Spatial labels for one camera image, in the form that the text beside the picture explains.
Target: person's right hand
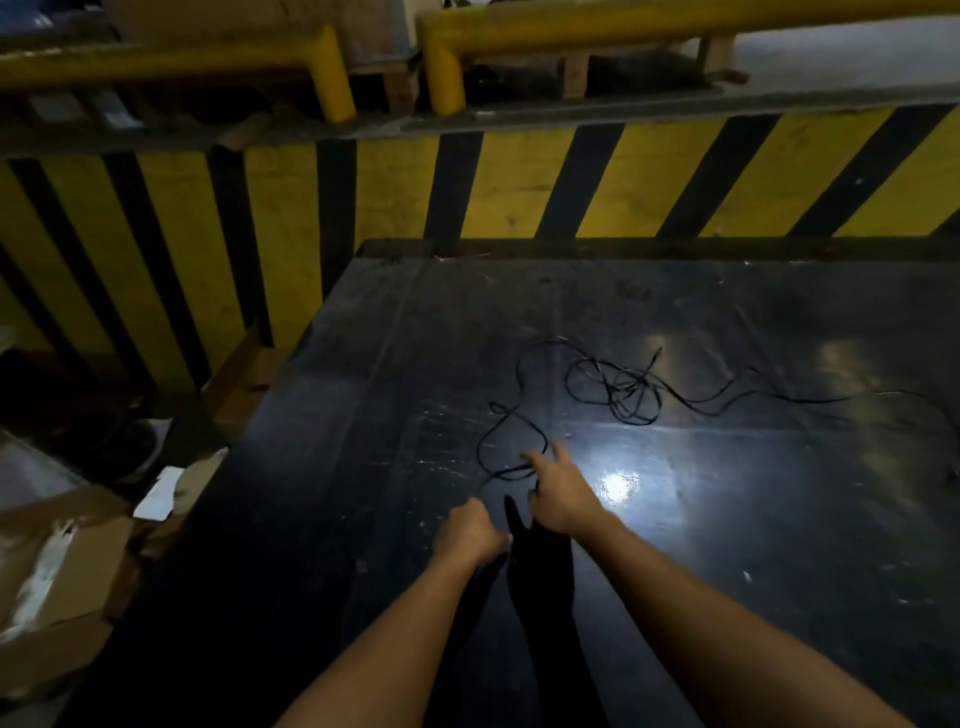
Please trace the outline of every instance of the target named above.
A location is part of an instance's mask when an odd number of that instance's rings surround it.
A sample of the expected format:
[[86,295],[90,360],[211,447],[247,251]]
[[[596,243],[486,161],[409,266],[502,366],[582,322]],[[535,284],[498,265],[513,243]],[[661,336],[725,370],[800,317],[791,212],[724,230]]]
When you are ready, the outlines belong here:
[[553,454],[554,461],[538,452],[523,453],[540,482],[529,496],[530,513],[543,527],[580,541],[605,511],[562,442],[553,443]]

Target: black cable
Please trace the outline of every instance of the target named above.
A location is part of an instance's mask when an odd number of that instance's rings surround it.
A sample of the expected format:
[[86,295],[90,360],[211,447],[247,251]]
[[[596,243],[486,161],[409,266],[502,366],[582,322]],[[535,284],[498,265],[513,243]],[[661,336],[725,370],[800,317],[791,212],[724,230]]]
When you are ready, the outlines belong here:
[[[579,344],[562,336],[539,336],[525,342],[516,356],[514,373],[516,376],[517,389],[519,390],[516,404],[513,406],[507,406],[506,404],[502,404],[501,402],[497,401],[490,402],[490,411],[493,415],[496,415],[498,419],[493,426],[487,430],[477,441],[477,463],[480,465],[480,468],[483,470],[483,472],[487,474],[487,478],[480,486],[481,488],[483,488],[483,486],[489,483],[491,480],[496,479],[513,482],[517,480],[524,480],[534,474],[533,468],[527,463],[521,463],[510,468],[495,470],[487,465],[486,462],[484,462],[483,448],[487,445],[487,441],[490,440],[494,433],[500,427],[506,424],[510,418],[516,417],[540,436],[540,439],[542,440],[540,452],[546,452],[547,447],[549,446],[549,438],[547,438],[546,433],[543,432],[543,430],[540,429],[536,423],[531,421],[526,416],[520,414],[518,411],[520,406],[523,404],[524,395],[526,393],[526,378],[523,374],[522,366],[523,356],[534,347],[540,346],[561,346],[575,352],[576,356],[567,367],[566,373],[564,374],[564,389],[566,389],[566,392],[572,399],[581,404],[595,404],[597,406],[607,407],[613,417],[624,425],[643,427],[655,423],[663,411],[664,395],[669,395],[691,412],[695,412],[703,417],[719,417],[728,409],[730,409],[730,407],[732,407],[735,403],[754,396],[766,397],[772,400],[789,402],[791,404],[822,405],[837,404],[839,402],[857,400],[866,397],[898,395],[922,400],[943,415],[944,419],[947,421],[947,424],[950,426],[954,435],[956,436],[957,456],[958,460],[960,460],[960,425],[957,424],[950,411],[944,405],[920,392],[911,392],[905,389],[886,389],[856,392],[844,397],[833,397],[828,399],[791,397],[783,393],[777,384],[760,369],[754,366],[747,366],[734,374],[726,384],[720,387],[720,389],[718,389],[709,397],[701,400],[692,400],[684,397],[676,389],[670,386],[670,384],[651,371],[654,368],[654,365],[657,363],[657,360],[660,358],[660,354],[663,351],[662,347],[654,352],[654,355],[650,358],[649,363],[647,363],[645,367],[642,369],[633,369],[631,367],[621,366],[606,359],[598,359]],[[570,384],[570,380],[574,374],[584,377],[590,386],[595,388],[602,387],[602,396],[598,393],[596,398],[589,399],[574,392]],[[758,377],[762,382],[763,388],[755,387],[752,389],[747,389],[729,397],[728,399],[720,401],[721,398],[745,376]],[[718,401],[720,401],[720,403],[715,408],[707,409],[702,406]],[[958,470],[955,469],[951,475],[957,476]]]

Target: black table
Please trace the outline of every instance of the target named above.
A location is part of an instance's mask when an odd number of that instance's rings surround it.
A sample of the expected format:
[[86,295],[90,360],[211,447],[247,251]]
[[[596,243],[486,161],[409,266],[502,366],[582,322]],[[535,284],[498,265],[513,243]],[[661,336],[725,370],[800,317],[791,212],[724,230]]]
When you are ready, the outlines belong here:
[[[690,396],[744,365],[796,396],[928,393],[960,411],[960,266],[355,259],[119,624],[62,725],[267,726],[420,572],[482,482],[488,400],[524,341],[562,334]],[[567,354],[526,360],[523,411],[565,438],[640,535],[815,645],[914,720],[960,721],[960,484],[936,411],[896,398],[843,420],[769,400],[652,426],[573,402]],[[516,423],[500,465],[537,443]],[[489,484],[502,498],[529,481]],[[586,555],[575,616],[614,725],[696,715]],[[501,574],[444,678],[442,723],[531,725],[539,698]]]

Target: yellow pipe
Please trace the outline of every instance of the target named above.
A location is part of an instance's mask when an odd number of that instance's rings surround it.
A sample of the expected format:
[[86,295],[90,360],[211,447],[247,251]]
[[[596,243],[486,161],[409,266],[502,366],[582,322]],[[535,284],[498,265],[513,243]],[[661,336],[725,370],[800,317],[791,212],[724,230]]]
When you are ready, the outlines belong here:
[[417,18],[433,110],[467,107],[460,59],[960,12],[960,0],[527,0]]
[[326,120],[356,116],[347,68],[331,26],[312,37],[275,36],[174,48],[128,44],[23,51],[0,56],[0,91],[308,68]]

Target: metal tabletop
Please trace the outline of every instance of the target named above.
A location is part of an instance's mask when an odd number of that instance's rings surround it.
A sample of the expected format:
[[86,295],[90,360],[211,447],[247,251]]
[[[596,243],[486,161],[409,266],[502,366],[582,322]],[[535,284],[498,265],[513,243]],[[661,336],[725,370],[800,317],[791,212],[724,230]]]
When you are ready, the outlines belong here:
[[[709,394],[754,364],[797,397],[922,391],[960,412],[960,265],[354,259],[61,724],[267,726],[426,564],[478,491],[490,400],[528,339]],[[957,443],[906,398],[824,408],[668,401],[648,427],[573,401],[567,352],[525,360],[526,416],[565,438],[643,538],[805,640],[913,720],[960,721]],[[538,438],[516,422],[490,461]],[[504,494],[481,497],[505,527]],[[574,547],[574,615],[613,725],[698,718]],[[442,725],[536,725],[503,574],[441,676]]]

